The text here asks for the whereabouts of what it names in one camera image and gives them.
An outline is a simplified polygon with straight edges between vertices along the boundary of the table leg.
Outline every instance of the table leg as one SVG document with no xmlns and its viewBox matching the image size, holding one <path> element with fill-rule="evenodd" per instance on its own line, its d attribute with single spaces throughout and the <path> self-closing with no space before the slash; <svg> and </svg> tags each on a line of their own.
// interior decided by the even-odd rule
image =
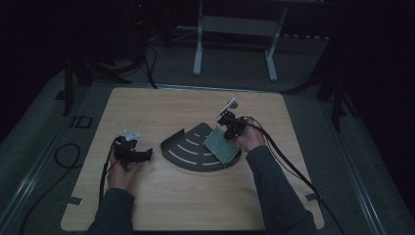
<svg viewBox="0 0 415 235">
<path fill-rule="evenodd" d="M 269 79 L 271 81 L 277 80 L 277 72 L 275 70 L 274 59 L 272 56 L 274 55 L 275 47 L 277 46 L 278 38 L 280 37 L 281 28 L 283 27 L 284 19 L 287 16 L 288 8 L 284 8 L 280 17 L 279 22 L 275 26 L 275 32 L 272 37 L 272 44 L 271 47 L 265 51 L 265 60 L 266 65 L 268 67 Z"/>
<path fill-rule="evenodd" d="M 193 75 L 200 75 L 202 70 L 202 55 L 204 48 L 202 46 L 202 32 L 203 32 L 203 6 L 204 1 L 199 1 L 199 20 L 198 20 L 198 45 L 196 48 L 195 64 L 193 66 Z"/>
</svg>

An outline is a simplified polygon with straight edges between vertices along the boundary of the person's arm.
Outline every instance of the person's arm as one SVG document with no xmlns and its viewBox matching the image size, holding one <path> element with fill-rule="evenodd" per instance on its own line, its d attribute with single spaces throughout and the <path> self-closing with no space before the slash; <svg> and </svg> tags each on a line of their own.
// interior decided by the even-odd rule
<svg viewBox="0 0 415 235">
<path fill-rule="evenodd" d="M 262 134 L 247 126 L 235 142 L 248 153 L 267 234 L 317 234 L 312 213 L 304 208 Z"/>
<path fill-rule="evenodd" d="M 110 161 L 112 167 L 108 175 L 109 190 L 86 235 L 131 235 L 133 233 L 131 216 L 134 196 L 131 188 L 139 165 L 136 164 L 126 171 L 121 164 L 116 162 L 114 155 L 111 155 Z"/>
<path fill-rule="evenodd" d="M 132 234 L 131 214 L 134 197 L 125 190 L 109 189 L 98 208 L 94 222 L 85 234 Z"/>
</svg>

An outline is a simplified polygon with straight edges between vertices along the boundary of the gray mat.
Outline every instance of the gray mat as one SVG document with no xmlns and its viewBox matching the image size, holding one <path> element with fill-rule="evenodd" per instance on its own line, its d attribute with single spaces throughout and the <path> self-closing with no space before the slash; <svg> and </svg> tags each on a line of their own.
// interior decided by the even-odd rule
<svg viewBox="0 0 415 235">
<path fill-rule="evenodd" d="M 155 66 L 155 82 L 169 85 L 198 87 L 221 87 L 233 89 L 280 91 L 306 81 L 318 57 L 324 49 L 324 41 L 283 39 L 274 57 L 280 79 L 268 80 L 265 61 L 261 51 L 235 51 L 206 49 L 201 76 L 192 76 L 194 48 L 156 47 L 158 60 Z M 131 86 L 147 84 L 141 70 L 127 74 L 134 80 Z M 95 134 L 102 112 L 113 87 L 111 81 L 98 79 L 91 88 L 75 87 L 80 93 L 69 117 L 62 117 L 63 102 L 55 101 L 57 92 L 63 89 L 63 78 L 57 76 L 33 102 L 25 117 L 0 146 L 1 211 L 5 209 L 19 187 L 24 175 L 39 155 L 48 158 L 32 195 L 13 224 L 10 234 L 19 234 L 22 219 L 35 201 L 66 170 L 53 160 L 54 151 L 60 146 L 74 142 L 80 146 L 83 160 Z M 350 184 L 345 160 L 336 141 L 331 123 L 325 118 L 330 113 L 330 103 L 321 104 L 314 98 L 316 87 L 304 90 L 296 96 L 285 96 L 300 148 L 312 182 L 321 191 L 327 205 L 336 215 L 346 234 L 370 234 L 366 218 Z M 92 117 L 91 128 L 69 128 L 74 116 Z M 44 151 L 49 137 L 62 125 L 64 132 L 49 151 Z M 342 117 L 342 136 L 358 166 L 362 179 L 368 187 L 379 216 L 388 233 L 415 234 L 412 217 L 385 171 L 379 153 L 364 125 L 358 117 Z M 75 152 L 62 151 L 62 160 L 73 160 Z M 60 222 L 65 211 L 79 169 L 73 170 L 51 193 L 40 202 L 26 224 L 26 234 L 70 234 L 63 231 Z M 340 234 L 333 219 L 322 208 L 326 225 L 320 234 Z"/>
</svg>

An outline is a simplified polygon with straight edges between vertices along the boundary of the gray sleeve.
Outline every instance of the gray sleeve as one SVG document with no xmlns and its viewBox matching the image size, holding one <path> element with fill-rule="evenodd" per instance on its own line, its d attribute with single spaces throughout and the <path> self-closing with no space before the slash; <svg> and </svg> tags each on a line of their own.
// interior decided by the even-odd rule
<svg viewBox="0 0 415 235">
<path fill-rule="evenodd" d="M 94 222 L 85 234 L 122 234 L 133 232 L 131 215 L 134 197 L 122 189 L 109 189 L 98 208 Z"/>
<path fill-rule="evenodd" d="M 275 162 L 267 146 L 247 155 L 267 234 L 318 234 L 313 215 L 307 211 Z"/>
</svg>

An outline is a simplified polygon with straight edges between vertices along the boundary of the black arc-shaped tray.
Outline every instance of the black arc-shaped tray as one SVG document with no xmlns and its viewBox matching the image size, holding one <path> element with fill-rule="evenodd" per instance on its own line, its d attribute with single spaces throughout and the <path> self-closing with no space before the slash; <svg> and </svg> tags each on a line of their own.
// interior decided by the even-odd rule
<svg viewBox="0 0 415 235">
<path fill-rule="evenodd" d="M 237 163 L 241 151 L 229 164 L 222 164 L 203 145 L 211 132 L 212 128 L 204 122 L 186 133 L 181 129 L 161 142 L 161 153 L 174 165 L 193 171 L 218 171 Z"/>
</svg>

